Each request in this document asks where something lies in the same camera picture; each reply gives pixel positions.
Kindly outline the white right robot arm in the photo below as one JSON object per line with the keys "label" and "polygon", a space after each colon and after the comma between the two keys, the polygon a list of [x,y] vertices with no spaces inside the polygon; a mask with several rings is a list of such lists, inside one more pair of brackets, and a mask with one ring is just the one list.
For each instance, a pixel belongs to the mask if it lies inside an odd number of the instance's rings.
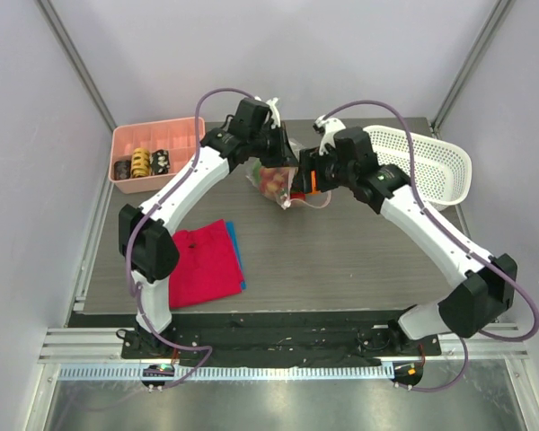
{"label": "white right robot arm", "polygon": [[341,129],[324,138],[322,147],[301,151],[298,160],[296,188],[304,193],[349,189],[357,201],[406,233],[452,288],[446,297],[414,305],[399,317],[387,333],[392,351],[409,354],[432,334],[470,338],[512,306],[516,262],[507,254],[493,257],[418,201],[409,175],[396,164],[379,162],[365,129]]}

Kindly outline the clear zip top bag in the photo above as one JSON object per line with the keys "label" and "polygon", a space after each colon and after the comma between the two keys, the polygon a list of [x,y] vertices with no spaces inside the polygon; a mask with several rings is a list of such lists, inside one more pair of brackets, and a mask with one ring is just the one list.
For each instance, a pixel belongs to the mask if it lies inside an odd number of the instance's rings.
{"label": "clear zip top bag", "polygon": [[323,209],[331,203],[331,192],[309,193],[293,190],[296,168],[264,167],[258,159],[246,165],[246,177],[262,196],[277,203],[282,209],[310,207]]}

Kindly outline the orange fake orange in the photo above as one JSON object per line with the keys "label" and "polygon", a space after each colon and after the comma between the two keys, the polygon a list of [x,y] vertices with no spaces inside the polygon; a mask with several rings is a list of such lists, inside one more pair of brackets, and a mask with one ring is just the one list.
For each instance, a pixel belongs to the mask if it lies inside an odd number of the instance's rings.
{"label": "orange fake orange", "polygon": [[318,189],[317,177],[316,177],[316,170],[312,170],[312,171],[310,172],[310,180],[311,180],[311,191],[310,191],[310,194],[311,194],[311,195],[318,194],[318,193],[320,192],[320,190]]}

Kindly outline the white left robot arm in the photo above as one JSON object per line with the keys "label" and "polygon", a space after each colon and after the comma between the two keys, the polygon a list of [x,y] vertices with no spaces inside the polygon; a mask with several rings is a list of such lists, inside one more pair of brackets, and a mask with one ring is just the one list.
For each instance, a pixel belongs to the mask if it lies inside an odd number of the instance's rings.
{"label": "white left robot arm", "polygon": [[181,221],[218,182],[256,158],[271,167],[297,160],[278,110],[278,99],[242,99],[223,127],[199,139],[195,154],[162,189],[137,207],[119,211],[119,250],[126,261],[137,323],[146,331],[143,349],[155,358],[172,351],[169,277],[180,260],[173,241]]}

